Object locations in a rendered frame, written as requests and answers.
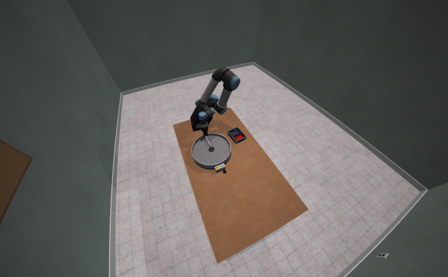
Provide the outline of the red and blue divided bin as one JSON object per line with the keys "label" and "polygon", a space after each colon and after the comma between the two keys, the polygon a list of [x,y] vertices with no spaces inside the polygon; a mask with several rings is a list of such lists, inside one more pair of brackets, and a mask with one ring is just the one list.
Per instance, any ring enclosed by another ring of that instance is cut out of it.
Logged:
{"label": "red and blue divided bin", "polygon": [[[234,135],[235,130],[238,131],[236,135]],[[231,132],[233,132],[233,135],[230,134]],[[235,144],[238,144],[239,142],[246,140],[246,137],[247,137],[238,127],[229,130],[227,134],[235,142]],[[237,137],[237,140],[234,139],[235,137]]]}

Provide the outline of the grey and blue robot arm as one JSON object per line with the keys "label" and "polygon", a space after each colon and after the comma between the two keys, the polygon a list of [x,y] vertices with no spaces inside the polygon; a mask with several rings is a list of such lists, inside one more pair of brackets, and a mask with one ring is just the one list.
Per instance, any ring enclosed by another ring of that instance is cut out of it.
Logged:
{"label": "grey and blue robot arm", "polygon": [[[219,100],[219,97],[212,93],[221,81],[224,83],[224,88]],[[218,68],[212,74],[212,79],[210,80],[201,98],[195,102],[195,105],[201,110],[198,114],[201,125],[207,123],[207,119],[215,113],[215,110],[220,115],[224,114],[228,110],[227,101],[231,92],[236,90],[239,84],[240,78],[226,67]]]}

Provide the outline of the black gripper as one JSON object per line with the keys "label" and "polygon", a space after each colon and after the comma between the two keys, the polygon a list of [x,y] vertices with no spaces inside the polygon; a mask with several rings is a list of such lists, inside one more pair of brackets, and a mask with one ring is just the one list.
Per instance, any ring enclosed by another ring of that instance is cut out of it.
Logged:
{"label": "black gripper", "polygon": [[195,125],[195,128],[197,130],[201,129],[203,131],[203,139],[205,139],[205,136],[208,135],[208,122],[205,125],[197,124]]}

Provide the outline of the grey round turntable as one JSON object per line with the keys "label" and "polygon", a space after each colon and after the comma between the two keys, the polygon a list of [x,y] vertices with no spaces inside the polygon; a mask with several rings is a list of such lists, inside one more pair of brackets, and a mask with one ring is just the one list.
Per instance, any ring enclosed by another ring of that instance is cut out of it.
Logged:
{"label": "grey round turntable", "polygon": [[217,133],[208,133],[203,140],[195,140],[191,153],[198,166],[216,173],[226,173],[225,164],[231,157],[231,144],[226,137]]}

